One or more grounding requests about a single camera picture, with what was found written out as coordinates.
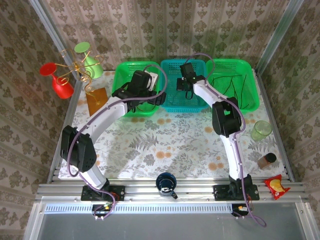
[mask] green glass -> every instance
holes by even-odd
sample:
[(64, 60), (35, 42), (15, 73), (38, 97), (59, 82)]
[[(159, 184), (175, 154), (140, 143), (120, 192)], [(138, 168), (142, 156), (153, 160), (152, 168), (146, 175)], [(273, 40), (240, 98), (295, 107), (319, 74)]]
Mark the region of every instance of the green glass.
[(251, 131), (251, 138), (255, 141), (265, 139), (272, 132), (271, 124), (266, 121), (257, 121)]
[[(76, 53), (84, 53), (85, 55), (88, 53), (87, 51), (90, 48), (90, 43), (83, 41), (78, 43), (75, 47), (74, 47), (74, 51)], [(90, 73), (90, 76), (92, 79), (97, 79), (100, 78), (102, 76), (102, 74), (104, 73), (104, 69), (102, 68), (101, 64), (98, 64), (99, 61), (97, 61), (96, 59), (94, 59), (92, 56), (87, 56), (86, 59), (84, 60), (84, 66), (85, 70), (87, 70)]]

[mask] red snack bag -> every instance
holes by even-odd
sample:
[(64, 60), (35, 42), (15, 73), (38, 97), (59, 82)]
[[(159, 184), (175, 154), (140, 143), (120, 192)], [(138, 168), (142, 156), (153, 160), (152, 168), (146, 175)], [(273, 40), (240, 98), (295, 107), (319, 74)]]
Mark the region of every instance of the red snack bag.
[(264, 180), (264, 183), (268, 186), (268, 188), (270, 189), (274, 200), (277, 200), (278, 198), (280, 198), (281, 196), (285, 195), (286, 192), (289, 191), (290, 187), (288, 188), (284, 188), (281, 185), (281, 175), (277, 175), (271, 178), (268, 178), (266, 180)]

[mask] mug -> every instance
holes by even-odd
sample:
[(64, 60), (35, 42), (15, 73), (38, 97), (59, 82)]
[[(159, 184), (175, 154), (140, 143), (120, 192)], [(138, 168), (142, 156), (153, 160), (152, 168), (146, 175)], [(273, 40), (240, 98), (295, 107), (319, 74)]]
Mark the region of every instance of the mug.
[(161, 173), (156, 178), (155, 185), (163, 196), (172, 196), (174, 199), (178, 198), (174, 191), (177, 186), (177, 179), (173, 174), (169, 172)]

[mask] table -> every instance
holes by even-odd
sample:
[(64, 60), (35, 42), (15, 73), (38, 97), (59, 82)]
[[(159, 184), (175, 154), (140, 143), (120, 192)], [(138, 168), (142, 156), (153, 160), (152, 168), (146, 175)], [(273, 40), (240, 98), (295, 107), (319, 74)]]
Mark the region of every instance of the table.
[[(106, 88), (111, 96), (114, 71), (106, 71), (92, 86)], [(253, 177), (286, 175), (274, 134), (260, 142), (250, 137), (256, 121), (270, 122), (257, 79), (260, 106), (245, 117), (246, 129), (240, 135), (244, 167)], [(72, 126), (89, 118), (85, 92), (78, 99)], [(96, 164), (107, 178), (154, 178), (170, 172), (177, 178), (227, 178), (229, 164), (224, 145), (212, 128), (210, 108), (200, 113), (169, 113), (162, 107), (151, 117), (121, 117), (96, 141)], [(277, 161), (258, 168), (257, 160), (274, 153)], [(62, 161), (58, 177), (69, 179), (67, 163)]]

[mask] patterned wallpaper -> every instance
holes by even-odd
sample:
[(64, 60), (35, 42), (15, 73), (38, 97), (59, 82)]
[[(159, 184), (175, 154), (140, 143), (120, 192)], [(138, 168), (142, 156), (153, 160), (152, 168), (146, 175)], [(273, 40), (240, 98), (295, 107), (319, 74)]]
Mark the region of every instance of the patterned wallpaper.
[(28, 1), (0, 1), (0, 36), (0, 239), (20, 240), (69, 102), (39, 74), (59, 53)]
[(66, 43), (88, 41), (105, 70), (208, 53), (258, 63), (288, 0), (42, 0)]
[(262, 75), (296, 180), (320, 226), (320, 0), (304, 0)]

